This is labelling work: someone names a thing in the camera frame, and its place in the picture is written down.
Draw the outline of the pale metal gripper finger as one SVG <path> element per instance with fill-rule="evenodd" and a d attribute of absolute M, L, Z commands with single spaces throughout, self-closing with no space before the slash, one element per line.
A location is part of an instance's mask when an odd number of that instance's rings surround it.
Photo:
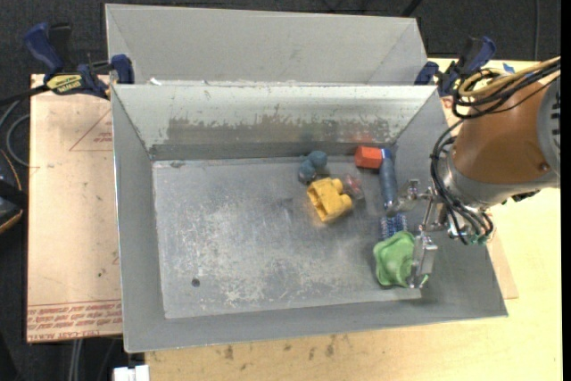
<path fill-rule="evenodd" d="M 415 236 L 411 272 L 408 278 L 410 288 L 422 288 L 433 272 L 438 246 L 426 233 Z"/>
<path fill-rule="evenodd" d="M 420 181 L 418 179 L 409 179 L 399 189 L 396 189 L 395 186 L 390 186 L 385 209 L 387 211 L 412 210 L 419 199 L 419 189 Z"/>

